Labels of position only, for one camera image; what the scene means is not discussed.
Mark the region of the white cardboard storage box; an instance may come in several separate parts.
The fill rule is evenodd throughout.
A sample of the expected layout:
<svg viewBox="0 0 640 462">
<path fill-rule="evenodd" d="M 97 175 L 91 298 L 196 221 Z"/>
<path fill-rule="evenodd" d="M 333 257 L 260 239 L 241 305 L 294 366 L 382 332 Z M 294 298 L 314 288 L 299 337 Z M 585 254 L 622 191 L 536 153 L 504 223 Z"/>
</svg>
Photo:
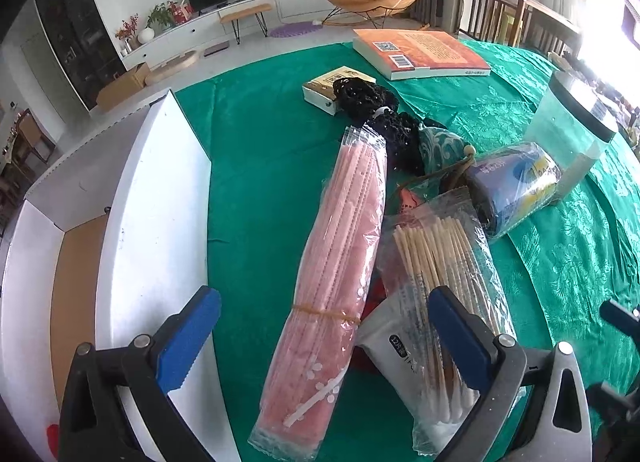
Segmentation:
<svg viewBox="0 0 640 462">
<path fill-rule="evenodd" d="M 124 347 L 206 283 L 210 170 L 163 91 L 115 110 L 27 191 L 1 264 L 1 398 L 41 460 L 77 345 Z"/>
</svg>

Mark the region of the red yarn ball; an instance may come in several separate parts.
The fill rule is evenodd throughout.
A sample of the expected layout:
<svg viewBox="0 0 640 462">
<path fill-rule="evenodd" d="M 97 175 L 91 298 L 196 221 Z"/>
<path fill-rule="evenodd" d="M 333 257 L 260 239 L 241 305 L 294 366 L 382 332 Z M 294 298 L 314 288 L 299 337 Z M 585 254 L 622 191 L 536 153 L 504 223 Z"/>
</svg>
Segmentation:
<svg viewBox="0 0 640 462">
<path fill-rule="evenodd" d="M 46 428 L 47 443 L 50 453 L 58 460 L 58 450 L 60 450 L 60 426 L 58 424 L 50 424 Z"/>
</svg>

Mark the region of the orange book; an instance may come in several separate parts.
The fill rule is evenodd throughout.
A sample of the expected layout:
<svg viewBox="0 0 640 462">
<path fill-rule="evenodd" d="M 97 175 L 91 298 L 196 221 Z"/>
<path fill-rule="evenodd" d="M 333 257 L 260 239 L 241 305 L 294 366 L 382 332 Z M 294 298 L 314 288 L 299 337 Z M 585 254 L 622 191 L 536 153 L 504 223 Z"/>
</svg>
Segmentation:
<svg viewBox="0 0 640 462">
<path fill-rule="evenodd" d="M 490 74 L 484 58 L 440 30 L 355 29 L 352 49 L 388 80 Z"/>
</svg>

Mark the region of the bag of cotton swabs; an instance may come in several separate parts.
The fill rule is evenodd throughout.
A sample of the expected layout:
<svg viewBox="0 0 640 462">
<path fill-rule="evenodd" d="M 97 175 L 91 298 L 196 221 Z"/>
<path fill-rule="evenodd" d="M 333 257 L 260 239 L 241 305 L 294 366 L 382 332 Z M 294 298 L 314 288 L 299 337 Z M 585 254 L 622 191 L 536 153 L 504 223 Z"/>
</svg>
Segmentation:
<svg viewBox="0 0 640 462">
<path fill-rule="evenodd" d="M 466 188 L 383 223 L 376 266 L 399 304 L 416 370 L 413 449 L 437 456 L 494 379 L 492 340 L 515 334 L 488 240 Z"/>
</svg>

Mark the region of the red plastic packet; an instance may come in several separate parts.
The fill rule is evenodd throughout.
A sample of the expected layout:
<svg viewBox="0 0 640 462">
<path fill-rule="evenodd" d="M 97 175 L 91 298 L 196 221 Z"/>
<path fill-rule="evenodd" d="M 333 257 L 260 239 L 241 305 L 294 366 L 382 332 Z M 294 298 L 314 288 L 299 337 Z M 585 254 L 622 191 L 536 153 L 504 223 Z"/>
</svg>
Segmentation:
<svg viewBox="0 0 640 462">
<path fill-rule="evenodd" d="M 407 335 L 412 341 L 419 360 L 421 360 L 420 341 L 416 338 L 416 331 L 420 330 L 420 325 L 418 318 L 416 318 L 416 303 L 413 303 L 411 299 L 414 283 L 410 278 L 401 246 L 398 244 L 398 238 L 395 237 L 395 231 L 411 220 L 410 211 L 420 204 L 420 197 L 410 189 L 402 188 L 399 190 L 398 208 L 394 209 L 383 222 L 383 236 L 378 257 L 375 260 L 373 284 L 362 316 L 363 321 L 386 297 L 398 293 L 404 323 L 408 326 Z M 357 345 L 355 364 L 357 368 L 362 370 L 380 372 L 364 350 Z"/>
</svg>

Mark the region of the pink face mask pack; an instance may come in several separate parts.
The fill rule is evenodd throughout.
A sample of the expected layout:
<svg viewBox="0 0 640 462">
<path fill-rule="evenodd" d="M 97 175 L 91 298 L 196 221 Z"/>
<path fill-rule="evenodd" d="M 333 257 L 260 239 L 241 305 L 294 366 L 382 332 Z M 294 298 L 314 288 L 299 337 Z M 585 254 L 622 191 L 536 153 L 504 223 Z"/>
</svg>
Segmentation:
<svg viewBox="0 0 640 462">
<path fill-rule="evenodd" d="M 385 209 L 387 153 L 348 127 L 300 259 L 293 303 L 248 441 L 278 461 L 316 458 L 347 373 Z"/>
</svg>

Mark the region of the red flower vase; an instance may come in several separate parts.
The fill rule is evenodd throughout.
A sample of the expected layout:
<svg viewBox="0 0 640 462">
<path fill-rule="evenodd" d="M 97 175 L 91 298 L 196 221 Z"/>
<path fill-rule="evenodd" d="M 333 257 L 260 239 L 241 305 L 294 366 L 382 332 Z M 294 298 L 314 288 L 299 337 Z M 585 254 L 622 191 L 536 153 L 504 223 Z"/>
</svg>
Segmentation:
<svg viewBox="0 0 640 462">
<path fill-rule="evenodd" d="M 115 32 L 115 38 L 119 40 L 129 52 L 136 50 L 140 46 L 138 41 L 138 24 L 139 14 L 130 15 L 129 18 L 122 21 L 122 26 Z"/>
</svg>

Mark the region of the black display cabinet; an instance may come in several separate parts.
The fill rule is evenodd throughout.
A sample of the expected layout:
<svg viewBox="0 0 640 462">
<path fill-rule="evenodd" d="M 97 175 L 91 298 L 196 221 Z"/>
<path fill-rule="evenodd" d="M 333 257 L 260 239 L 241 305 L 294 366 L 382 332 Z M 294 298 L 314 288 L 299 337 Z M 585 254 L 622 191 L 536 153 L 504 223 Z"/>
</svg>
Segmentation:
<svg viewBox="0 0 640 462">
<path fill-rule="evenodd" d="M 89 110 L 99 92 L 125 73 L 94 0 L 35 0 L 50 46 Z"/>
</svg>

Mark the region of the brown cardboard box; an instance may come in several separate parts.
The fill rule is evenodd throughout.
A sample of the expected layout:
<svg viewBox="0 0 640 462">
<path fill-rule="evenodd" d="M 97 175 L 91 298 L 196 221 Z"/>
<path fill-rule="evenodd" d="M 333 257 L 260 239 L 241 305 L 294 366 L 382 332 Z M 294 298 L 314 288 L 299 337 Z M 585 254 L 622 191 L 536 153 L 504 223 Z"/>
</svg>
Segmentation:
<svg viewBox="0 0 640 462">
<path fill-rule="evenodd" d="M 141 91 L 145 87 L 145 79 L 149 73 L 151 73 L 150 66 L 145 62 L 127 70 L 125 74 L 120 75 L 99 92 L 96 104 L 103 112 L 108 112 Z"/>
</svg>

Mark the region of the white wet wipes pack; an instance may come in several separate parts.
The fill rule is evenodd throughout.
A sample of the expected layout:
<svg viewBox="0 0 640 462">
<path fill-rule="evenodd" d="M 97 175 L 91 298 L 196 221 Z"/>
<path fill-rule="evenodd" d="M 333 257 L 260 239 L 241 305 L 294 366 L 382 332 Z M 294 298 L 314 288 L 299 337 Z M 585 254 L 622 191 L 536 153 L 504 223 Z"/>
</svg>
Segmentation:
<svg viewBox="0 0 640 462">
<path fill-rule="evenodd" d="M 422 341 L 422 346 L 427 347 L 426 360 L 419 360 L 407 329 L 400 295 L 394 293 L 362 321 L 356 345 L 393 386 L 413 416 L 449 423 L 454 415 L 442 357 L 435 342 L 428 337 Z"/>
</svg>

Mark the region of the yellow tissue pack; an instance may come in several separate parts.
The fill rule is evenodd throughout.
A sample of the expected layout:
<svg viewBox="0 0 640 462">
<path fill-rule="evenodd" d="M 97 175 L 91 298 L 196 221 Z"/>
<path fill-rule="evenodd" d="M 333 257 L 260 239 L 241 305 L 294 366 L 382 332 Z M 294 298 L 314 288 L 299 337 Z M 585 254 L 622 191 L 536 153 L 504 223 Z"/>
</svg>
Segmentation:
<svg viewBox="0 0 640 462">
<path fill-rule="evenodd" d="M 334 116 L 337 112 L 337 104 L 333 84 L 343 78 L 360 78 L 372 82 L 372 84 L 376 83 L 374 77 L 348 66 L 341 66 L 305 82 L 302 87 L 304 100 L 320 108 L 324 113 Z"/>
</svg>

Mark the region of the teal patterned pouch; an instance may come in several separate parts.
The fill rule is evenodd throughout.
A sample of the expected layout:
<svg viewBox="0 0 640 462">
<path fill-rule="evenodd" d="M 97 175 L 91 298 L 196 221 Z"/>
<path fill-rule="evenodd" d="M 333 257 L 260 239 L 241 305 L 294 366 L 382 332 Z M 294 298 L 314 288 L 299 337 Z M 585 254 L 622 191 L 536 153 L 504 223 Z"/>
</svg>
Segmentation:
<svg viewBox="0 0 640 462">
<path fill-rule="evenodd" d="M 459 165 L 476 154 L 471 143 L 446 128 L 420 124 L 418 137 L 425 174 Z"/>
</svg>

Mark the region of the clear jar black lid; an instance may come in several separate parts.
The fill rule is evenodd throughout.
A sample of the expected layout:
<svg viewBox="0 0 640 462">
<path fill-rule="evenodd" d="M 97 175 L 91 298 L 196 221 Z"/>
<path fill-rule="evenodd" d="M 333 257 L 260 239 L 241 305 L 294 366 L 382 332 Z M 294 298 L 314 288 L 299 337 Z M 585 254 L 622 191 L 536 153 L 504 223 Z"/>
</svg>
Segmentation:
<svg viewBox="0 0 640 462">
<path fill-rule="evenodd" d="M 524 133 L 554 160 L 561 177 L 559 202 L 586 177 L 617 135 L 617 122 L 589 84 L 556 70 Z"/>
</svg>

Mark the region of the green satin tablecloth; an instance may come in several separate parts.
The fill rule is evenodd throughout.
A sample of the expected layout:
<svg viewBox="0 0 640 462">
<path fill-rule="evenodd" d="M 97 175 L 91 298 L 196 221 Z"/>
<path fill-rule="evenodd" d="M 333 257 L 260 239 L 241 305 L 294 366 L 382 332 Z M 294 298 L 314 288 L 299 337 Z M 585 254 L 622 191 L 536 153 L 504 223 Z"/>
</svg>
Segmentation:
<svg viewBox="0 0 640 462">
<path fill-rule="evenodd" d="M 486 77 L 397 81 L 408 112 L 435 119 L 488 152 L 521 139 L 547 90 L 541 55 L 474 42 Z M 303 98 L 303 83 L 340 66 L 369 70 L 349 44 L 285 53 L 178 93 L 212 161 L 208 278 L 222 296 L 218 373 L 240 457 L 249 443 L 300 256 L 346 126 Z M 615 138 L 561 203 L 491 245 L 516 335 L 528 347 L 573 345 L 582 379 L 626 390 L 639 370 L 630 338 L 604 322 L 602 301 L 639 301 L 639 164 Z"/>
</svg>

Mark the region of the blue yellow trash bag roll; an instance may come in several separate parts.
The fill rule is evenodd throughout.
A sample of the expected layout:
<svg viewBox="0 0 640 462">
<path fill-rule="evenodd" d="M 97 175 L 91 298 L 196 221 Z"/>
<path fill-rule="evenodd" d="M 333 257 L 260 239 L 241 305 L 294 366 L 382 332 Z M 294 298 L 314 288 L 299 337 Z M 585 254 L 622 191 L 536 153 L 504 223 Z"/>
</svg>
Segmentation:
<svg viewBox="0 0 640 462">
<path fill-rule="evenodd" d="M 535 142 L 520 142 L 477 159 L 462 176 L 489 240 L 498 239 L 546 206 L 561 169 Z"/>
</svg>

